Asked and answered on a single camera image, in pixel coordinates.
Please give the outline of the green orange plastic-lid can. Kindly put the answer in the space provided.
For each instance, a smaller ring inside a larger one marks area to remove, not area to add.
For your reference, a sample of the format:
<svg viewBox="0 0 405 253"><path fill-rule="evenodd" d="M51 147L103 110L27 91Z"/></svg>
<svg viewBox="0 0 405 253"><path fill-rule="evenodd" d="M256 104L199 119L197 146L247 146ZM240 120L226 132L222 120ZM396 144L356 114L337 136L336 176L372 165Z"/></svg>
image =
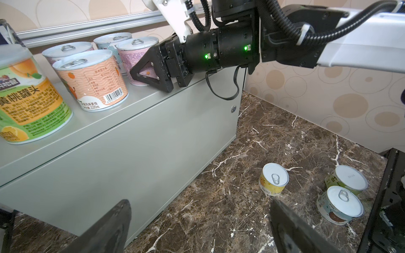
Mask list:
<svg viewBox="0 0 405 253"><path fill-rule="evenodd" d="M1 138L30 143L60 130L72 117L29 49L1 45Z"/></svg>

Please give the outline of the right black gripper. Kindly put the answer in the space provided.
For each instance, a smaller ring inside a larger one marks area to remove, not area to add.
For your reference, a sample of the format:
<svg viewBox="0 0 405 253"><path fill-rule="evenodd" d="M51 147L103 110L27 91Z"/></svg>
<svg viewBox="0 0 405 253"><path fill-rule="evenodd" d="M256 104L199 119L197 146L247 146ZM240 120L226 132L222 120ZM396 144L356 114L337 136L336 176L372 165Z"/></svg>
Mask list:
<svg viewBox="0 0 405 253"><path fill-rule="evenodd" d="M176 79L179 87L187 87L194 74L187 65L185 49L185 44L181 44L174 33L159 45L150 47L129 74L133 80L166 93L174 89L171 78Z"/></svg>

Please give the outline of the teal bear label can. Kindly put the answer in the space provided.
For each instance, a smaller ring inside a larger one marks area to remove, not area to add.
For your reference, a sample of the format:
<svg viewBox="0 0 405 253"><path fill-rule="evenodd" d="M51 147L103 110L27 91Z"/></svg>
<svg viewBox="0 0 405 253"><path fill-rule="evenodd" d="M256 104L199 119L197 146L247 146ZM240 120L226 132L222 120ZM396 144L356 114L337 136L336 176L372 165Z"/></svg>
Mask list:
<svg viewBox="0 0 405 253"><path fill-rule="evenodd" d="M364 213L358 197L346 188L331 186L316 201L320 214L335 225L345 225Z"/></svg>

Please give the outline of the light blue label can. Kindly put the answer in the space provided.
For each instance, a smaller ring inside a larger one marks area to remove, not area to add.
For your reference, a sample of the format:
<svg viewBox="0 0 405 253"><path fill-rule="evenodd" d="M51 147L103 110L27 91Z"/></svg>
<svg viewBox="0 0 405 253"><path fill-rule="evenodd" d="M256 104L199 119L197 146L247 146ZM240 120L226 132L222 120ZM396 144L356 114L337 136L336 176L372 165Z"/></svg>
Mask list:
<svg viewBox="0 0 405 253"><path fill-rule="evenodd" d="M118 69L120 70L121 74L126 74L126 70L123 66L122 59L119 55L118 49L117 49L117 44L131 39L132 34L129 32L120 32L120 33L114 33L114 34L107 34L100 36L98 38L95 38L93 42L96 44L97 48L99 50L111 50L113 54L113 58L115 59Z"/></svg>

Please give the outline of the pink label can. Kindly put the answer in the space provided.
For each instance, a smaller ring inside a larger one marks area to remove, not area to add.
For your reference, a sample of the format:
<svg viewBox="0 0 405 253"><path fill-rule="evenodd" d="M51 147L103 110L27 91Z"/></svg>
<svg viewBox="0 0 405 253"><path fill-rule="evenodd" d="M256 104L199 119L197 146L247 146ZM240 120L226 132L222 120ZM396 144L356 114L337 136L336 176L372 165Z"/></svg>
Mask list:
<svg viewBox="0 0 405 253"><path fill-rule="evenodd" d="M130 75L130 70L141 60L150 47L158 43L159 39L157 37L147 36L138 39L128 39L119 42L116 45L123 66L132 85L148 86L148 84L134 80Z"/></svg>

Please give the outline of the yellow label can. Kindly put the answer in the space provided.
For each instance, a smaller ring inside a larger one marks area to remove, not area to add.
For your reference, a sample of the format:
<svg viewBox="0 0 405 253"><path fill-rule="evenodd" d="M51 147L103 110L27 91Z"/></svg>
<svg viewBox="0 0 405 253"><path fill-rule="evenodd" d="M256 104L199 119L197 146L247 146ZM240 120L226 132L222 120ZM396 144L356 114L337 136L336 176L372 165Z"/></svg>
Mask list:
<svg viewBox="0 0 405 253"><path fill-rule="evenodd" d="M259 177L258 184L268 196L279 196L289 183L288 172L277 163L267 163Z"/></svg>

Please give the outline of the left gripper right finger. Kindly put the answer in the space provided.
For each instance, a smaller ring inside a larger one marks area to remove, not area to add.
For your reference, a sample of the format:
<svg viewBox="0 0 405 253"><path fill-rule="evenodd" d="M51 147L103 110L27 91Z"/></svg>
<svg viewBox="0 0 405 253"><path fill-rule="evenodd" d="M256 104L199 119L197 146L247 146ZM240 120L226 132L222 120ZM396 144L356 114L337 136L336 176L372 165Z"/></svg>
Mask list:
<svg viewBox="0 0 405 253"><path fill-rule="evenodd" d="M270 204L270 227L279 253L339 252L280 200Z"/></svg>

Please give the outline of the dark blue tin can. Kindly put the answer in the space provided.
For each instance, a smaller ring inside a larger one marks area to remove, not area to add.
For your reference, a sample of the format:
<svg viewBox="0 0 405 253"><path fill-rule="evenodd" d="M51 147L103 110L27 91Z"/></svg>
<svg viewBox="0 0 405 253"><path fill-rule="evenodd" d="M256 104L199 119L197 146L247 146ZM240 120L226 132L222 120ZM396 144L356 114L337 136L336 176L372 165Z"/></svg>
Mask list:
<svg viewBox="0 0 405 253"><path fill-rule="evenodd" d="M5 19L0 20L0 45L19 44L26 47Z"/></svg>

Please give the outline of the orange peach label can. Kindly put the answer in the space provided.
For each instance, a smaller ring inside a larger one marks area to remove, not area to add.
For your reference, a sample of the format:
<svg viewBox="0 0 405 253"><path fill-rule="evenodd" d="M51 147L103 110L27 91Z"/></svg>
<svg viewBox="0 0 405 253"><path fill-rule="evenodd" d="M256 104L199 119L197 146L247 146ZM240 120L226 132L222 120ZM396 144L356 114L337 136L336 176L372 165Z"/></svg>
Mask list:
<svg viewBox="0 0 405 253"><path fill-rule="evenodd" d="M99 112L122 103L129 91L111 50L93 50L52 64L84 111Z"/></svg>

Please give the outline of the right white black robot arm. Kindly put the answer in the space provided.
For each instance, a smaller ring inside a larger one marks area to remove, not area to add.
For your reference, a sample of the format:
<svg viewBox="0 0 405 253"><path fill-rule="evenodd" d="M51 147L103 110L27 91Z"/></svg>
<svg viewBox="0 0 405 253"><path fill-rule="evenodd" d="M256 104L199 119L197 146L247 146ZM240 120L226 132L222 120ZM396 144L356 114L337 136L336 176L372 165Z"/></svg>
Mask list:
<svg viewBox="0 0 405 253"><path fill-rule="evenodd" d="M174 29L129 70L136 81L170 93L196 73L255 71L260 62L314 68L346 66L404 73L405 3L377 1L363 10L278 1L151 1Z"/></svg>

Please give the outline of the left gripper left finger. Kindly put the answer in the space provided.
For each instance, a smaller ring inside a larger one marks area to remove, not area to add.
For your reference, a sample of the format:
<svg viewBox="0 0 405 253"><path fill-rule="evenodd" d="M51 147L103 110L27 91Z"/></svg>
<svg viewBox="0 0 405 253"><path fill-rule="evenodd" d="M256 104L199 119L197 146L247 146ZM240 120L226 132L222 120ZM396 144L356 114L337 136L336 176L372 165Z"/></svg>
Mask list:
<svg viewBox="0 0 405 253"><path fill-rule="evenodd" d="M130 202L123 199L62 252L122 253L128 237L130 221Z"/></svg>

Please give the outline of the pink white small can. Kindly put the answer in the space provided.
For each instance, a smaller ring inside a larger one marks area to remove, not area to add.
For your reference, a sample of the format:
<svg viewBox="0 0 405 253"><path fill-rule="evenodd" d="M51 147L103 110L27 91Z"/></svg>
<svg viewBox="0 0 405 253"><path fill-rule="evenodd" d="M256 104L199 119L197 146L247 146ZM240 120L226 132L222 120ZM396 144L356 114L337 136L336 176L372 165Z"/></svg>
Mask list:
<svg viewBox="0 0 405 253"><path fill-rule="evenodd" d="M52 65L66 57L93 50L93 44L90 42L72 42L48 48L42 52L42 55Z"/></svg>

